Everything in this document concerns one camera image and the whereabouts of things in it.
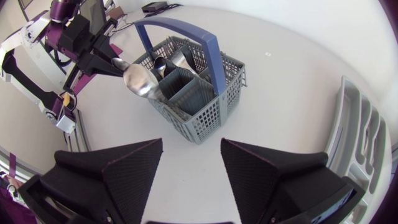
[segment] cutlery basket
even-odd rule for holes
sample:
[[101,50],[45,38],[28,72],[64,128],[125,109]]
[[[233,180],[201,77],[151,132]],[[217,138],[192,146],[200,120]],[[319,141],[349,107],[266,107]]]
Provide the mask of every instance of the cutlery basket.
[[[188,39],[169,37],[153,47],[144,25],[174,30],[201,45]],[[226,122],[239,103],[241,87],[247,86],[244,64],[220,53],[213,34],[186,22],[151,17],[137,21],[136,27],[147,52],[134,63],[151,70],[160,80],[159,86],[166,98],[192,117],[183,120],[167,105],[157,100],[149,102],[187,140],[202,143]],[[183,52],[188,64],[200,78],[182,68],[173,68],[164,79],[154,71],[156,57],[169,59],[176,50]]]

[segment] gray cutlery basket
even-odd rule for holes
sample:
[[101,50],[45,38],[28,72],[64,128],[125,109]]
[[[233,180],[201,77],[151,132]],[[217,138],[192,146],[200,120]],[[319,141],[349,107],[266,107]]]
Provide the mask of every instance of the gray cutlery basket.
[[171,103],[192,117],[184,121],[167,105],[157,100],[149,102],[187,140],[201,144],[226,122],[239,103],[241,87],[246,86],[245,67],[242,62],[221,53],[226,88],[216,95],[202,46],[188,39],[169,37],[134,63],[145,66],[155,74],[154,59],[157,56],[170,59],[178,49],[181,49],[187,62],[201,78],[188,70],[175,68],[159,82],[159,86]]

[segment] basket handle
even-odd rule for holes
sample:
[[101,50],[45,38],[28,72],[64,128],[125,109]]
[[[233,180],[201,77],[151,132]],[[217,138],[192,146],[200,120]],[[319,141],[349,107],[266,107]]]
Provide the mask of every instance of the basket handle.
[[217,37],[214,34],[187,22],[164,17],[140,19],[135,22],[135,25],[147,52],[150,52],[153,46],[144,25],[155,25],[170,29],[201,44],[209,67],[211,84],[213,84],[214,92],[218,96],[222,94],[226,88],[225,75],[220,48],[218,47]]

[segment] metal spoon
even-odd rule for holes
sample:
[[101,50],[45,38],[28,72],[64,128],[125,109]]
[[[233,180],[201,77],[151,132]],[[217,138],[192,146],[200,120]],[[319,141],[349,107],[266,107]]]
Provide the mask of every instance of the metal spoon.
[[157,57],[154,61],[155,71],[164,78],[164,70],[166,69],[166,58]]
[[131,64],[126,69],[126,63],[122,63],[120,58],[113,58],[112,62],[114,62],[114,66],[118,69],[124,69],[124,83],[137,96],[158,100],[166,104],[176,113],[178,113],[178,115],[180,115],[184,120],[191,118],[189,114],[182,111],[180,108],[176,107],[168,99],[166,99],[159,88],[159,83],[157,82],[155,75],[152,74],[152,72],[150,72],[146,67],[139,64]]
[[122,71],[125,71],[130,66],[129,63],[120,58],[112,58],[112,64]]
[[[168,61],[168,59],[164,58],[164,57],[157,57],[155,59],[154,62],[154,68],[155,71],[161,75],[162,77],[164,77],[164,70],[166,69],[166,62]],[[197,72],[194,71],[194,69],[189,66],[187,59],[185,58],[184,54],[182,53],[181,50],[177,50],[174,52],[173,57],[170,59],[170,61],[177,67],[180,68],[185,68],[188,71],[190,71],[192,74],[194,74],[195,76],[199,77],[199,75],[197,74]]]

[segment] dish rack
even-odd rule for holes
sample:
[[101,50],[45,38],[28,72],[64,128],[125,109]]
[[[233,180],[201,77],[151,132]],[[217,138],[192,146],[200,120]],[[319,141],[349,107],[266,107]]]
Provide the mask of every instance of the dish rack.
[[[174,30],[201,45],[188,39],[169,37],[153,47],[144,25]],[[213,34],[186,22],[151,17],[137,21],[136,27],[147,52],[134,63],[151,70],[166,98],[191,117],[184,120],[166,104],[152,99],[149,102],[187,140],[202,143],[226,122],[239,103],[241,87],[247,86],[244,64],[220,53]],[[166,69],[165,73],[170,73],[163,79],[157,74],[154,59],[158,56],[170,59],[177,50],[183,52],[199,77],[178,67],[172,67],[172,71]]]
[[326,165],[340,177],[348,176],[365,190],[365,195],[345,223],[359,223],[379,182],[387,127],[368,98],[346,77],[341,87],[335,120],[326,153]]

